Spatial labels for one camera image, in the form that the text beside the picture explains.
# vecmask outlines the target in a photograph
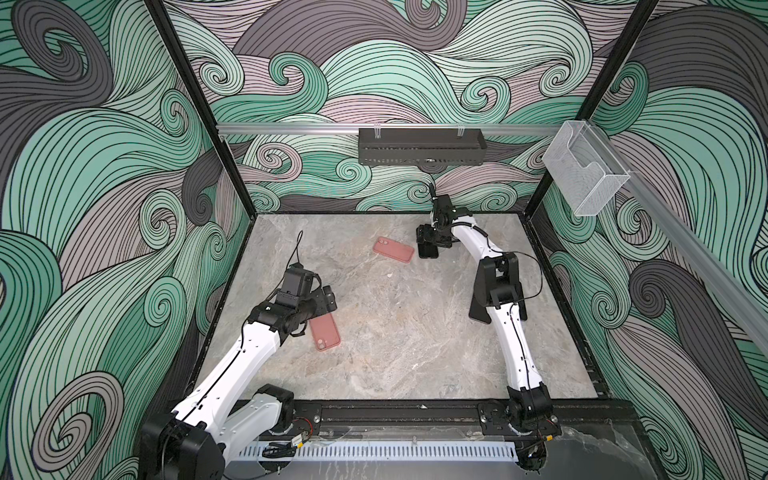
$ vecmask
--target gray stone surface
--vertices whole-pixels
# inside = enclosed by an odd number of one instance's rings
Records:
[[[500,247],[533,255],[516,214],[476,216]],[[437,260],[404,264],[372,252],[378,236],[415,247],[428,215],[262,215],[256,221],[199,380],[240,324],[280,281],[296,235],[305,268],[333,286],[341,344],[318,351],[312,336],[289,338],[246,392],[264,383],[299,399],[505,398],[506,374],[493,327],[467,317],[476,264],[456,244]],[[536,263],[521,257],[526,295],[538,290]],[[594,398],[594,387],[548,285],[527,300],[525,335],[553,398]]]

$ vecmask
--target red wire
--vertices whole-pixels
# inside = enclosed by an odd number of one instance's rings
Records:
[[[304,422],[307,422],[307,423],[310,424],[310,437],[311,437],[313,432],[315,431],[315,429],[312,427],[312,422],[310,422],[309,420],[305,419],[304,417],[297,417],[297,418],[299,420],[303,420]]]

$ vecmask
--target smartphone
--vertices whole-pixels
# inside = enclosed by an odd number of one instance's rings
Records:
[[[315,348],[320,352],[341,343],[339,330],[336,328],[333,315],[330,313],[310,319],[310,330],[312,331],[312,338],[315,340]]]
[[[379,237],[376,243],[373,244],[373,251],[403,263],[410,262],[414,252],[413,247],[410,245],[396,242],[387,237]]]

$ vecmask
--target swirl patterned wall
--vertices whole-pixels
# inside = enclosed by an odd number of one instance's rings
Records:
[[[701,3],[648,22],[594,121],[768,313],[768,4]],[[670,478],[763,480],[768,360],[738,319],[628,192],[597,217],[555,187],[544,206],[560,284]]]
[[[661,11],[697,0],[665,0]],[[634,2],[167,0],[220,122],[558,124],[573,119]],[[361,167],[356,137],[234,135],[258,210],[520,211],[548,138],[490,137],[481,167]]]
[[[248,225],[142,0],[0,3],[3,478],[135,478]]]

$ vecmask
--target white wire basket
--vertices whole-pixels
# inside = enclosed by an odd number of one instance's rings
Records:
[[[598,153],[604,135],[586,121],[566,121],[544,153],[544,165],[576,217],[593,217],[629,180],[627,168],[615,170]]]

